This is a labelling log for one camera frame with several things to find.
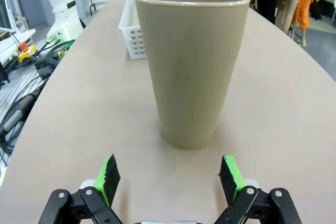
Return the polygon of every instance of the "beige tabletop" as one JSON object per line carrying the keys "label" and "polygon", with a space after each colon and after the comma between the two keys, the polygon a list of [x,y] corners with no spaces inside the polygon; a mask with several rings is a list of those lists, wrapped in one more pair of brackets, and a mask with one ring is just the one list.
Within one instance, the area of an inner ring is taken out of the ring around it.
{"label": "beige tabletop", "polygon": [[261,188],[289,190],[303,223],[336,219],[336,84],[250,10],[214,139],[195,151],[160,137],[147,60],[131,60],[111,0],[56,69],[22,131],[0,190],[1,223],[37,223],[50,193],[74,193],[115,153],[113,209],[125,224],[197,220],[226,207],[223,153]]}

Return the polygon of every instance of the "orange pants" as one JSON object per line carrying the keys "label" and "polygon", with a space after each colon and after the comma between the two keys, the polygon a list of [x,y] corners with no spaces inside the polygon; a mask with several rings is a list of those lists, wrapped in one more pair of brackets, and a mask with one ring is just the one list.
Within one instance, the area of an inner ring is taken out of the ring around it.
{"label": "orange pants", "polygon": [[299,0],[296,13],[293,16],[293,23],[299,23],[301,30],[309,27],[309,6],[312,0]]}

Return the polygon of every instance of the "silver bolt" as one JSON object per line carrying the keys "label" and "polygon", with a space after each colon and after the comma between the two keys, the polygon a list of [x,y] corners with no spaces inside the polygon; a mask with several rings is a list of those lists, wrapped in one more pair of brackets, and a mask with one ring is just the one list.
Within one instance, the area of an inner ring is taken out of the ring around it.
{"label": "silver bolt", "polygon": [[275,196],[281,197],[281,196],[282,196],[282,192],[280,192],[280,191],[276,191],[276,192],[275,192]]}
{"label": "silver bolt", "polygon": [[254,194],[254,190],[253,190],[252,188],[248,188],[248,189],[246,190],[246,192],[247,192],[248,194]]}

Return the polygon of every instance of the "white plastic basket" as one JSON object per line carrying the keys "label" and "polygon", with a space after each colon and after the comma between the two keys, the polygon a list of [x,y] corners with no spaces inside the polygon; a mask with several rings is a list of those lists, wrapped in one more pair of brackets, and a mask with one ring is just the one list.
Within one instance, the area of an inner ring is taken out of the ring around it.
{"label": "white plastic basket", "polygon": [[147,58],[134,0],[127,0],[119,23],[131,59]]}

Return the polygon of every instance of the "beige cup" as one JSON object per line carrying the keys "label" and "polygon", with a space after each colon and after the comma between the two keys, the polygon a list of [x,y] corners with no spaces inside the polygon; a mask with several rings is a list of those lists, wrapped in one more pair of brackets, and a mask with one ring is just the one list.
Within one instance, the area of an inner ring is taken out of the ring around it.
{"label": "beige cup", "polygon": [[250,0],[135,0],[163,137],[183,149],[212,138]]}

